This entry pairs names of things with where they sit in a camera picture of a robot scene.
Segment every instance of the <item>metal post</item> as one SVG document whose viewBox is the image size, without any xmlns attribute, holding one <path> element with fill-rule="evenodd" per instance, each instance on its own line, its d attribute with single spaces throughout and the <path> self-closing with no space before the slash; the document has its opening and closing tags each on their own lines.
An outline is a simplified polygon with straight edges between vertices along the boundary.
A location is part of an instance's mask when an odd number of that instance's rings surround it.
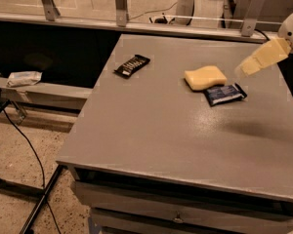
<svg viewBox="0 0 293 234">
<path fill-rule="evenodd" d="M 241 34 L 242 36 L 251 36 L 256 27 L 256 22 L 261 14 L 265 0 L 251 0 L 250 6 L 244 18 Z"/>
<path fill-rule="evenodd" d="M 115 0 L 116 3 L 116 24 L 126 26 L 128 21 L 127 0 Z"/>
<path fill-rule="evenodd" d="M 55 5 L 54 0 L 41 0 L 45 11 L 46 20 L 55 21 L 60 15 L 58 8 Z"/>
</svg>

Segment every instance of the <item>drawer knob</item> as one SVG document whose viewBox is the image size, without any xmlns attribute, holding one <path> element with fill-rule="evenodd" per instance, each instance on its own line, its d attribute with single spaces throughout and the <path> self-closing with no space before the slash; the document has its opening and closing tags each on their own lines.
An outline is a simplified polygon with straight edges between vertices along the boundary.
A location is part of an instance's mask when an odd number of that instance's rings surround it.
<svg viewBox="0 0 293 234">
<path fill-rule="evenodd" d="M 184 223 L 184 221 L 180 218 L 180 213 L 177 213 L 176 217 L 173 219 L 176 223 Z"/>
</svg>

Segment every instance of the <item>gray tabletop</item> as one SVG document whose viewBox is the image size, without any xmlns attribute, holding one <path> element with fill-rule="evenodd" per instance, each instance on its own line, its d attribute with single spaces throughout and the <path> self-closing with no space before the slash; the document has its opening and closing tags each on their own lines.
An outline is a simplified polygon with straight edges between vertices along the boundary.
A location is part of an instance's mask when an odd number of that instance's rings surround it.
<svg viewBox="0 0 293 234">
<path fill-rule="evenodd" d="M 122 35 L 57 161 L 293 202 L 293 98 L 278 67 L 237 80 L 258 45 Z M 113 73 L 140 54 L 130 79 Z M 248 94 L 210 107 L 185 70 L 217 65 Z"/>
</svg>

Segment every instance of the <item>wire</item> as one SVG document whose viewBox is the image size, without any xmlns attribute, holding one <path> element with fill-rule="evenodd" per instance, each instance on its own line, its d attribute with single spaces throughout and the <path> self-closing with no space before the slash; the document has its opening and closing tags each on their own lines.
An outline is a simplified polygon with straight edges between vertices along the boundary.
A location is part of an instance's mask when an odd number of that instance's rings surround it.
<svg viewBox="0 0 293 234">
<path fill-rule="evenodd" d="M 33 153 L 35 154 L 35 156 L 36 156 L 36 158 L 37 158 L 37 160 L 38 160 L 38 163 L 39 163 L 39 165 L 40 165 L 40 168 L 41 168 L 41 174 L 42 174 L 42 188 L 43 189 L 45 189 L 45 187 L 46 187 L 46 182 L 45 182 L 45 171 L 44 171 L 44 169 L 43 169 L 43 166 L 42 166 L 42 164 L 41 164 L 41 161 L 40 161 L 40 159 L 39 159 L 39 157 L 38 157 L 38 155 L 37 155 L 37 152 L 35 151 L 35 149 L 33 148 L 33 146 L 32 146 L 32 144 L 31 144 L 31 142 L 30 142 L 30 140 L 28 139 L 28 137 L 19 129 L 19 127 L 16 125 L 16 124 L 14 124 L 14 122 L 10 119 L 10 117 L 9 117 L 9 115 L 7 114 L 7 112 L 6 112 L 6 110 L 5 109 L 3 109 L 3 112 L 4 112 L 4 114 L 6 115 L 6 117 L 7 117 L 7 119 L 9 120 L 9 122 L 19 131 L 19 133 L 27 140 L 27 142 L 28 142 L 28 144 L 30 145 L 30 147 L 31 147 L 31 149 L 32 149 L 32 151 L 33 151 Z M 55 223 L 55 225 L 56 225 L 56 227 L 57 227 L 57 229 L 58 229 L 58 232 L 61 234 L 61 231 L 60 231 L 60 229 L 59 229 L 59 226 L 58 226 L 58 223 L 57 223 L 57 221 L 56 221 L 56 218 L 55 218 L 55 215 L 54 215 L 54 213 L 53 213 L 53 211 L 52 211 L 52 209 L 51 209 L 51 206 L 50 206 L 50 204 L 49 204 L 49 202 L 48 202 L 48 197 L 46 197 L 46 204 L 47 204 L 47 206 L 49 207 L 49 210 L 50 210 L 50 213 L 51 213 L 51 216 L 52 216 L 52 219 L 53 219 L 53 221 L 54 221 L 54 223 Z"/>
<path fill-rule="evenodd" d="M 265 38 L 266 38 L 266 40 L 268 40 L 268 41 L 271 40 L 271 38 L 269 38 L 269 36 L 266 33 L 264 33 L 262 30 L 257 29 L 257 28 L 255 28 L 254 30 L 257 31 L 257 32 L 259 32 L 259 33 L 261 33 L 262 35 L 264 35 Z"/>
<path fill-rule="evenodd" d="M 139 17 L 141 17 L 141 16 L 143 16 L 143 15 L 145 15 L 145 14 L 149 14 L 149 13 L 154 13 L 154 12 L 166 12 L 166 11 L 169 11 L 169 10 L 172 9 L 176 4 L 177 4 L 177 2 L 174 3 L 174 4 L 173 4 L 171 7 L 169 7 L 168 9 L 144 12 L 144 13 L 138 15 L 138 16 L 135 16 L 135 17 L 133 17 L 133 18 L 130 18 L 129 20 L 137 19 L 137 18 L 139 18 Z"/>
</svg>

